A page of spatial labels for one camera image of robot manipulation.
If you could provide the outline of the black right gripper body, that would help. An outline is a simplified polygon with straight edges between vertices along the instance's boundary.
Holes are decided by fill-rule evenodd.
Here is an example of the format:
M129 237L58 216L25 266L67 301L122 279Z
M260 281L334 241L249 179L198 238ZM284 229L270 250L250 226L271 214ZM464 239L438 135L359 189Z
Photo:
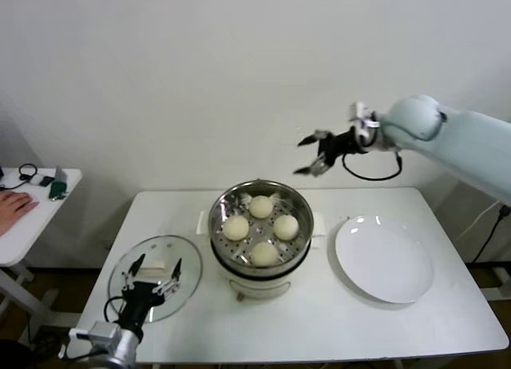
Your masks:
M356 132L348 130L344 133L333 134L325 131L319 137L317 156L325 162L335 162L338 157L347 154L364 154L366 151L357 142Z

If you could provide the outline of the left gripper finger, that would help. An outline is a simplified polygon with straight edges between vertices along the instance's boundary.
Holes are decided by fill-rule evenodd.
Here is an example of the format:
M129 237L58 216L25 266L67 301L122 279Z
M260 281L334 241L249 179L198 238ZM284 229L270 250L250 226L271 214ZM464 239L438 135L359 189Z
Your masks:
M122 272L122 278L124 279L124 284L122 287L122 291L126 292L128 290L134 289L134 278L139 272L141 265L143 264L145 259L145 254L140 255L140 257L135 260L129 267L127 272Z
M164 303L180 289L181 264L182 259L179 259L171 276L153 289L153 295L159 304Z

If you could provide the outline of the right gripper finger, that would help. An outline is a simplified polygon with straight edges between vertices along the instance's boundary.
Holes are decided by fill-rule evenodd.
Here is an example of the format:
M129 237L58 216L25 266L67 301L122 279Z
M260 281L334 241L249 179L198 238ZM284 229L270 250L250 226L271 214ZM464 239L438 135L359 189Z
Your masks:
M310 165L296 169L293 174L301 176L322 176L331 166L324 155L318 156Z
M311 135L303 138L299 143L298 146L304 146L304 145L310 145L314 144L315 142L321 142L326 140L327 138L333 137L333 133L327 130L315 130Z

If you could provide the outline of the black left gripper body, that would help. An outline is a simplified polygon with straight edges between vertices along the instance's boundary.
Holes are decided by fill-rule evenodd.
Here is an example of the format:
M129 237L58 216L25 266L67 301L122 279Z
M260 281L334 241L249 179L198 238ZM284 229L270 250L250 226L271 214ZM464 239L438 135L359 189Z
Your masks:
M119 313L121 329L142 334L142 326L151 308L164 303L164 296L154 291L156 284L136 281L132 289L122 291L125 306Z

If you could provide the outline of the bare person hand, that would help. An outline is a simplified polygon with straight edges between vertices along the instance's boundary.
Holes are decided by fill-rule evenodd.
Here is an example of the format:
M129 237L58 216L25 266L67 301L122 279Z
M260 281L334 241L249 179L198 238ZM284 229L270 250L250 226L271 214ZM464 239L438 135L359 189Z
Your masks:
M0 236L6 234L12 227L34 208L38 202L25 192L1 191L0 198Z

